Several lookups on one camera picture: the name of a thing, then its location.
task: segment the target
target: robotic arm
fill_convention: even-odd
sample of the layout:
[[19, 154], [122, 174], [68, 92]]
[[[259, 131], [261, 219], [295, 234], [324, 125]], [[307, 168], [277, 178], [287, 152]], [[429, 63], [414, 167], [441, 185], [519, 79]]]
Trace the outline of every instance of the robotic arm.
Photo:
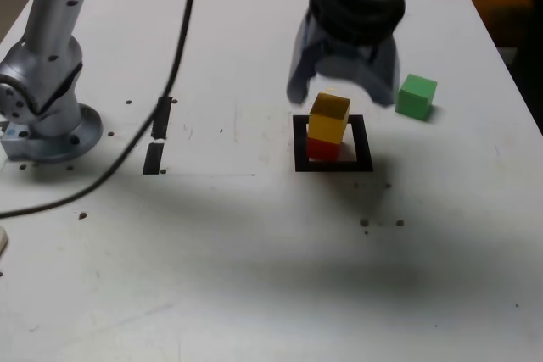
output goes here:
[[[74, 159], [102, 136], [98, 113], [77, 102], [82, 52], [71, 35], [83, 0], [34, 0], [25, 34], [0, 63], [0, 142], [11, 160]], [[397, 87], [392, 33], [404, 0], [310, 0], [295, 44], [287, 94], [303, 103], [316, 73], [364, 87], [389, 105]]]

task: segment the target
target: table surface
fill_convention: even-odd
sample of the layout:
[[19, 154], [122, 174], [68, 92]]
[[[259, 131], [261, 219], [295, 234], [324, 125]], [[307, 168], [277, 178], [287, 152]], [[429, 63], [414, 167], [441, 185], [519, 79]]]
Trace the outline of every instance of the table surface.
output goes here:
[[[540, 133], [469, 0], [406, 1], [400, 73], [439, 83], [434, 123], [324, 78], [291, 106], [307, 0], [196, 0], [167, 173], [142, 175], [148, 134], [91, 196], [3, 222], [0, 359], [540, 361]], [[72, 171], [6, 162], [1, 210], [107, 168], [165, 84], [183, 6], [86, 0], [78, 95], [115, 135]], [[294, 172], [291, 116], [328, 87], [364, 115], [373, 173]]]

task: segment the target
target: black tape marking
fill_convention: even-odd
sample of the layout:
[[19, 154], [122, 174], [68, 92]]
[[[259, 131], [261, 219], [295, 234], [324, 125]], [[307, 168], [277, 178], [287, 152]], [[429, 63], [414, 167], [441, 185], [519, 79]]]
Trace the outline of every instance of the black tape marking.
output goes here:
[[294, 168], [296, 172], [360, 173], [373, 171], [372, 155], [367, 143], [364, 118], [361, 114], [350, 115], [348, 121], [355, 141], [356, 161], [353, 162], [324, 163], [310, 161], [306, 153], [309, 116], [306, 114], [294, 115], [292, 123], [294, 131]]
[[167, 97], [166, 99], [159, 97], [157, 112], [153, 121], [153, 130], [151, 130], [151, 137], [154, 140], [166, 139], [172, 99], [172, 97]]
[[162, 152], [164, 143], [150, 143], [147, 146], [147, 154], [145, 156], [145, 164], [143, 165], [144, 175], [156, 175], [160, 172], [160, 161], [162, 160]]

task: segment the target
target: green cube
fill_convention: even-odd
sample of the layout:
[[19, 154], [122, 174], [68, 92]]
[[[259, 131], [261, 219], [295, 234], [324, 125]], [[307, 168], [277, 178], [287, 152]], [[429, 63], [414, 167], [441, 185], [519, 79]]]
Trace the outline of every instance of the green cube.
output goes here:
[[437, 85], [436, 81], [409, 74], [398, 92], [396, 112], [410, 118], [426, 120], [432, 108]]

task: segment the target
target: red cube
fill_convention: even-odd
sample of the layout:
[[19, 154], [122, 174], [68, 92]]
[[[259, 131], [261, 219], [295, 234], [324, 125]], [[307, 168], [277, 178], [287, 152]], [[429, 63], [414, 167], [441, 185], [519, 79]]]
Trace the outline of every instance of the red cube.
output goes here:
[[307, 137], [307, 157], [321, 161], [337, 161], [340, 144], [323, 142], [322, 140]]

